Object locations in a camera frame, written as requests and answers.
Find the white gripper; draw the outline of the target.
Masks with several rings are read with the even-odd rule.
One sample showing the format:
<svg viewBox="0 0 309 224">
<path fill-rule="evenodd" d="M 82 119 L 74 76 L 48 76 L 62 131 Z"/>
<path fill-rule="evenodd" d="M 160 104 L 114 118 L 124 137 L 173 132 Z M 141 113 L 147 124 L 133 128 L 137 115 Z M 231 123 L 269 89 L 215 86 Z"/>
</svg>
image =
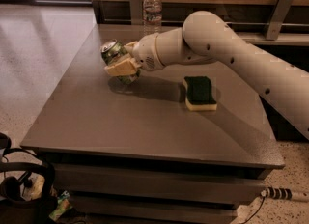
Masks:
<svg viewBox="0 0 309 224">
<path fill-rule="evenodd" d="M 105 71 L 110 76 L 127 76 L 137 73 L 140 66 L 147 71 L 162 70 L 164 65 L 159 60 L 156 51 L 157 38 L 158 33 L 154 33 L 143 37 L 139 41 L 125 44 L 125 50 L 129 54 L 133 53 L 133 58 L 117 58 L 104 67 Z"/>
</svg>

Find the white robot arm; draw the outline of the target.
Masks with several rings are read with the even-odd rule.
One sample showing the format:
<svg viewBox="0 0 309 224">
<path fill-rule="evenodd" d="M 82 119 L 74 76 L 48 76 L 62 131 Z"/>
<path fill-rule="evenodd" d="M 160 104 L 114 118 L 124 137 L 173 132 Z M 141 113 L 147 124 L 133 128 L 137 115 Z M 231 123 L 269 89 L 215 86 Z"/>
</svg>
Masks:
<svg viewBox="0 0 309 224">
<path fill-rule="evenodd" d="M 181 28 L 150 34 L 126 45 L 111 40 L 101 52 L 111 58 L 105 65 L 111 76 L 217 60 L 309 138 L 309 73 L 246 42 L 213 13 L 195 12 Z"/>
</svg>

